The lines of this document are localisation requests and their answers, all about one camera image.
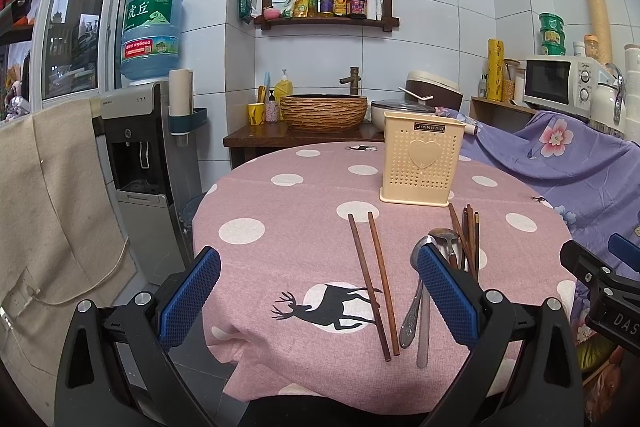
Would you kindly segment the small steel spoon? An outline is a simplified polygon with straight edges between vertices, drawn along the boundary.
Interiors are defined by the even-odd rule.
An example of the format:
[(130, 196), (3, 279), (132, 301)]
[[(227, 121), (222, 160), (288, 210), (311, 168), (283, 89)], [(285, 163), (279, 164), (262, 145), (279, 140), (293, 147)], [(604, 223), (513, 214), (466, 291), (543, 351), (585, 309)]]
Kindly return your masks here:
[[(416, 245), (412, 248), (410, 255), (410, 265), (413, 269), (418, 269), (418, 254), (420, 248), (427, 243), (440, 243), (444, 242), (446, 245), (446, 257), (449, 264), (458, 269), (459, 257), (457, 251), (454, 249), (454, 243), (459, 240), (459, 235), (453, 229), (437, 228), (431, 229), (427, 236), (422, 237), (416, 242)], [(416, 286), (416, 292), (414, 293), (411, 305), (404, 319), (402, 320), (399, 333), (399, 344), (402, 349), (407, 349), (416, 337), (416, 325), (418, 325), (418, 316), (420, 311), (420, 304), (422, 300), (422, 282), (418, 281)]]

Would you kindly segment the brown chopstick group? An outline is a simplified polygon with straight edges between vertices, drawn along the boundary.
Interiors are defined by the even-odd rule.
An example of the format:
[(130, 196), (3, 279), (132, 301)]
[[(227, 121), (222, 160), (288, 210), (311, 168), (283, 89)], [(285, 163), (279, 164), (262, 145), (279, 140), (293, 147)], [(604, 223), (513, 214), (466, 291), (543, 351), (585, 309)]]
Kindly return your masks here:
[(466, 269), (466, 271), (468, 271), (472, 275), (472, 277), (474, 277), (475, 271), (474, 271), (474, 265), (473, 265), (472, 249), (470, 247), (469, 242), (466, 240), (460, 220), (451, 202), (448, 204), (448, 210), (449, 210), (452, 226), (454, 227), (454, 231), (459, 236), (459, 241), (462, 247), (462, 251), (464, 252), (466, 264), (468, 265), (468, 269)]

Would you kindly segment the dark chopstick gold band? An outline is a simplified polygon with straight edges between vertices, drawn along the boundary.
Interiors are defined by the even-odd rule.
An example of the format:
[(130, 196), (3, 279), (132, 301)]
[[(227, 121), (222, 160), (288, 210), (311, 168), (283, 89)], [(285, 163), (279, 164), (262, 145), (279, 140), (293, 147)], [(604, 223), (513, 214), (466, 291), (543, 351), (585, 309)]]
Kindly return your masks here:
[(475, 280), (480, 276), (480, 213), (474, 212), (474, 270)]

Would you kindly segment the brown wooden chopstick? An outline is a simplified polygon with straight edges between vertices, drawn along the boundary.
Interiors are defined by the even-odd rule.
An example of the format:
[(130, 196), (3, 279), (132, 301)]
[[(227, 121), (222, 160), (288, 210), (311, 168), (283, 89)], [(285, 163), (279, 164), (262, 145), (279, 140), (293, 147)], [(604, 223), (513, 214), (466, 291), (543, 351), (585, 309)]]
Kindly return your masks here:
[(376, 331), (378, 332), (378, 340), (380, 340), (380, 345), (383, 352), (384, 360), (385, 362), (388, 363), (392, 361), (392, 355), (390, 354), (390, 347), (388, 347), (388, 341), (386, 339), (384, 326), (381, 319), (380, 307), (378, 306), (378, 300), (376, 300), (375, 290), (371, 281), (371, 275), (367, 265), (366, 256), (364, 255), (360, 235), (358, 232), (357, 223), (352, 213), (349, 213), (347, 215), (347, 220), (349, 223), (350, 231), (352, 231), (352, 239), (354, 240), (362, 277), (363, 277), (364, 283), (366, 284), (366, 289), (367, 289), (367, 293), (368, 293), (368, 297), (369, 297), (370, 305), (372, 309), (372, 314), (373, 314), (373, 320), (374, 320)]
[(383, 286), (383, 295), (385, 299), (385, 309), (387, 313), (388, 328), (390, 329), (390, 340), (392, 340), (392, 352), (394, 357), (399, 357), (400, 347), (398, 340), (398, 332), (395, 319), (395, 310), (392, 293), (390, 292), (390, 282), (388, 281), (385, 259), (382, 251), (380, 236), (378, 236), (378, 228), (376, 227), (375, 217), (372, 211), (368, 211), (368, 222), (372, 237), (373, 247), (375, 251), (376, 261), (378, 262), (378, 272), (380, 272), (381, 282)]

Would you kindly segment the large steel spoon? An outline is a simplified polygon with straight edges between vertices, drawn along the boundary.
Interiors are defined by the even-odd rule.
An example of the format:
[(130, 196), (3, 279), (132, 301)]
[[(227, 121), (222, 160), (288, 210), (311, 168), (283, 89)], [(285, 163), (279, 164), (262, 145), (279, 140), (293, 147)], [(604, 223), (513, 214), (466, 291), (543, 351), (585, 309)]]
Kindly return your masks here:
[[(413, 247), (411, 254), (411, 265), (413, 269), (418, 269), (418, 254), (420, 249), (428, 244), (434, 243), (435, 239), (431, 235), (423, 236), (422, 239)], [(416, 351), (416, 366), (419, 369), (425, 369), (428, 362), (428, 351), (430, 351), (430, 312), (431, 312), (431, 296), (426, 290), (422, 282), (419, 282), (419, 288), (422, 291), (420, 302), (420, 324), (418, 328), (418, 351)]]

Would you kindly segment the beige hanging cloth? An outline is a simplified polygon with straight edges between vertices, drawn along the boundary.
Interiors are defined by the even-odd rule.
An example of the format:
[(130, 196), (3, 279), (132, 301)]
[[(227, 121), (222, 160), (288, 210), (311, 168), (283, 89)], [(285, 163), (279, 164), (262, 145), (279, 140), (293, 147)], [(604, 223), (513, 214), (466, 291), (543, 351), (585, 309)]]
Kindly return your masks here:
[(17, 353), (55, 374), (75, 303), (109, 306), (136, 273), (108, 198), (88, 100), (1, 127), (1, 295)]

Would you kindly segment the cream perforated utensil holder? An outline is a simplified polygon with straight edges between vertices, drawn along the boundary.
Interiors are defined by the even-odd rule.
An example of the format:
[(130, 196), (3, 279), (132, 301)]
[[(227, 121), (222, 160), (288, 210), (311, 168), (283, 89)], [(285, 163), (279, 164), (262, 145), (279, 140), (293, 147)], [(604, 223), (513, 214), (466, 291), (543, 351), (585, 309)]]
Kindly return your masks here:
[(380, 199), (393, 204), (446, 207), (457, 170), (464, 124), (431, 114), (384, 114)]

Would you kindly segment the dark wooden counter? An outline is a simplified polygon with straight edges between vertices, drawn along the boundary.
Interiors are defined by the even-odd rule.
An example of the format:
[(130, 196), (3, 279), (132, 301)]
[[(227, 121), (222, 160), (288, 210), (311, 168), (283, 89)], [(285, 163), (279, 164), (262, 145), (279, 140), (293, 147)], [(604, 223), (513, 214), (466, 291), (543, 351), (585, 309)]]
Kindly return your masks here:
[(231, 167), (236, 168), (251, 159), (275, 150), (318, 143), (383, 142), (383, 132), (370, 122), (358, 128), (330, 132), (292, 130), (285, 122), (247, 126), (227, 135), (222, 140), (230, 153)]

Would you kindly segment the light wooden shelf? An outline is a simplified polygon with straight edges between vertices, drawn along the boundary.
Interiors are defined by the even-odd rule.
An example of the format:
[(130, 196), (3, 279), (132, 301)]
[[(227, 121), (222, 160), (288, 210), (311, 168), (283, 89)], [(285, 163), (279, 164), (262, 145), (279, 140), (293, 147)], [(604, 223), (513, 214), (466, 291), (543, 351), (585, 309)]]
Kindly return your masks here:
[(470, 102), (470, 116), (489, 126), (506, 132), (517, 132), (535, 116), (536, 110), (506, 102), (489, 101), (473, 96)]

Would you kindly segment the grey water dispenser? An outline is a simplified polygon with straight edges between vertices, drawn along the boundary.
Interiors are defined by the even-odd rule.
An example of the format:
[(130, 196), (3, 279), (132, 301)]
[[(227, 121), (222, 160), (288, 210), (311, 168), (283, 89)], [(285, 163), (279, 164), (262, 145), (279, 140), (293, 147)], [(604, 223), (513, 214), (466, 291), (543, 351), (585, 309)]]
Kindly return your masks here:
[(160, 285), (193, 259), (180, 213), (203, 194), (195, 140), (170, 133), (166, 80), (103, 95), (101, 116), (125, 231), (143, 275)]

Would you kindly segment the white kettle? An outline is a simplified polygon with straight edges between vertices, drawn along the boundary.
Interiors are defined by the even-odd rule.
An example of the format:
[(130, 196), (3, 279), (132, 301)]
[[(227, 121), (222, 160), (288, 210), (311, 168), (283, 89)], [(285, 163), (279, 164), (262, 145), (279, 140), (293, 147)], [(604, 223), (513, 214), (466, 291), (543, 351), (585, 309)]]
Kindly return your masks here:
[(626, 131), (626, 84), (614, 63), (606, 63), (606, 74), (599, 76), (590, 107), (589, 126), (623, 139)]

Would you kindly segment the cream pan with lid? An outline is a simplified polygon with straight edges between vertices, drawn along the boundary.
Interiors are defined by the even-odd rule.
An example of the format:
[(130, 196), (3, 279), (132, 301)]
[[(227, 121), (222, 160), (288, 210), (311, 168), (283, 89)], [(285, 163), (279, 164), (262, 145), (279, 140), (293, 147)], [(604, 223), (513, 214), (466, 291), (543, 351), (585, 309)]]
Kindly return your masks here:
[(399, 100), (383, 100), (372, 101), (370, 103), (370, 119), (373, 126), (378, 129), (378, 131), (384, 130), (384, 115), (386, 112), (425, 114), (454, 118), (456, 121), (464, 124), (464, 132), (466, 134), (476, 135), (478, 130), (477, 122), (474, 119), (457, 112), (455, 109), (446, 107), (432, 107), (419, 103)]

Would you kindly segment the brown white rice cooker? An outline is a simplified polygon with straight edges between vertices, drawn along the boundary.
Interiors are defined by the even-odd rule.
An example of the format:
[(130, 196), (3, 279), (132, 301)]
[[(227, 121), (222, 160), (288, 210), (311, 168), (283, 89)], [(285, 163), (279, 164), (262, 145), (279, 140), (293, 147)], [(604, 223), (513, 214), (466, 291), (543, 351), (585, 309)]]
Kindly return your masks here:
[(405, 89), (422, 98), (431, 95), (427, 104), (434, 107), (459, 110), (463, 100), (459, 83), (423, 70), (408, 72)]

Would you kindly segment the yellow mug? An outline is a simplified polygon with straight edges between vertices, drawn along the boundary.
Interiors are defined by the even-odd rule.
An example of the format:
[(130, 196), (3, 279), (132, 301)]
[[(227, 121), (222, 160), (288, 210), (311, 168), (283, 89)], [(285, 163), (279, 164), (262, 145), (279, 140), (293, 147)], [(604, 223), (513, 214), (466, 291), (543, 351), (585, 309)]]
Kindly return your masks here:
[(261, 126), (266, 122), (266, 106), (264, 103), (247, 105), (247, 118), (251, 126)]

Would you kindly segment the white microwave oven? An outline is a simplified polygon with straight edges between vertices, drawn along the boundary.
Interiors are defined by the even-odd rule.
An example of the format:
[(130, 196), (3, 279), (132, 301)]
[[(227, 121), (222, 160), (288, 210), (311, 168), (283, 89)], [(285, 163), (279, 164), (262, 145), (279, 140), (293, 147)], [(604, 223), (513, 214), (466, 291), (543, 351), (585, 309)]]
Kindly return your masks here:
[(598, 84), (612, 79), (610, 72), (591, 57), (535, 55), (525, 60), (523, 101), (588, 118)]

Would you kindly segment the woven pattern basin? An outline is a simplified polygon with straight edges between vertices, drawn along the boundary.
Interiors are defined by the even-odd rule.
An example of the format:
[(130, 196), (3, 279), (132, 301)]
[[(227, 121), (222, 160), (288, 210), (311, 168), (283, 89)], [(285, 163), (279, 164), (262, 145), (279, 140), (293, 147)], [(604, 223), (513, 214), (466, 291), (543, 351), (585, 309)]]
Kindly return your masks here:
[(368, 99), (352, 94), (292, 94), (280, 100), (285, 124), (296, 131), (352, 130), (363, 122), (367, 109)]

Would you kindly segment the brass faucet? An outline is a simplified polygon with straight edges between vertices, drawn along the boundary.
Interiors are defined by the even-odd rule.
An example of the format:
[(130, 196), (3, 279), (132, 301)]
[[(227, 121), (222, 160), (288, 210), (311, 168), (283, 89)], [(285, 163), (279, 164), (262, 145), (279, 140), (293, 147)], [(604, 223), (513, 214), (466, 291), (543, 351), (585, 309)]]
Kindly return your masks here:
[(351, 95), (358, 95), (360, 90), (360, 72), (357, 66), (352, 66), (349, 69), (349, 75), (340, 79), (341, 84), (349, 85), (349, 93)]

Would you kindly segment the yellow soap bottle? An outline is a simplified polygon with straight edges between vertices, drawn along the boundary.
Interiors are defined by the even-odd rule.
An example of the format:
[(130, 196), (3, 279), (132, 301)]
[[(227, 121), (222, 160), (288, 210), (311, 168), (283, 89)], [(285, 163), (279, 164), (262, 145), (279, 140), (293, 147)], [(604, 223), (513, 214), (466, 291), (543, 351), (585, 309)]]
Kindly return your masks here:
[(281, 79), (276, 83), (273, 89), (274, 98), (277, 104), (280, 104), (281, 98), (291, 95), (293, 93), (293, 83), (288, 79), (288, 73), (286, 69), (282, 69)]

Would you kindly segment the yellow roll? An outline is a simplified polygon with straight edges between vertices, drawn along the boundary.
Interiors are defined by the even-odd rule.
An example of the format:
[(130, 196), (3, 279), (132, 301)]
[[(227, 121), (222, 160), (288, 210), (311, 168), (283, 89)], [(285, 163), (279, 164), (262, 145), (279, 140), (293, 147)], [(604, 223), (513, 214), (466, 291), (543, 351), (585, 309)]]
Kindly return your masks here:
[(503, 59), (503, 42), (498, 39), (489, 39), (486, 81), (486, 98), (489, 101), (502, 101)]

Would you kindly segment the stack green instant bowls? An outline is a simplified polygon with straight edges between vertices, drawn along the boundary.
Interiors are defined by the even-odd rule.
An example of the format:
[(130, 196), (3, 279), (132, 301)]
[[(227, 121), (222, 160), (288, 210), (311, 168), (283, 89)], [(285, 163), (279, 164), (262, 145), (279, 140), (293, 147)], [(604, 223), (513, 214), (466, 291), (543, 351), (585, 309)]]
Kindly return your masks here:
[(564, 20), (553, 13), (540, 13), (541, 53), (560, 56), (566, 54)]

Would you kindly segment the blue water jug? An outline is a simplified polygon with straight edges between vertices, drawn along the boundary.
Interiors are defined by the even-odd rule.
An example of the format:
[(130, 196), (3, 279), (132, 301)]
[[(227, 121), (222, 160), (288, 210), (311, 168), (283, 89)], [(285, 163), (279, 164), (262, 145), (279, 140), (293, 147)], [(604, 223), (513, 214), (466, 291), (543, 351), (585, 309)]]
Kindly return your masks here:
[(183, 0), (126, 0), (120, 72), (129, 81), (179, 68)]

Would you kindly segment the tall tan paper roll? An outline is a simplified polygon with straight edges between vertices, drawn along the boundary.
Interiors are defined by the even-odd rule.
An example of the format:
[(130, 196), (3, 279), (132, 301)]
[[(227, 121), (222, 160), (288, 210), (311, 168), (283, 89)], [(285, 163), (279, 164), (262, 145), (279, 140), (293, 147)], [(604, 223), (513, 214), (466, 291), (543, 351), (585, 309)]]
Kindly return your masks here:
[(605, 0), (587, 0), (592, 33), (599, 41), (599, 60), (602, 64), (613, 61), (611, 25)]

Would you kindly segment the green hanging packet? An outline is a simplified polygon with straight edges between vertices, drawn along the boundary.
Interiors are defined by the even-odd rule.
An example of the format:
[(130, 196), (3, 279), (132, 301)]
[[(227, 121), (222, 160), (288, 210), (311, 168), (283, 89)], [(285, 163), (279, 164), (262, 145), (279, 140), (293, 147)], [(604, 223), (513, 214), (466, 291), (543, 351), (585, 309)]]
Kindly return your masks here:
[(252, 0), (238, 0), (238, 17), (246, 24), (249, 24), (253, 20)]

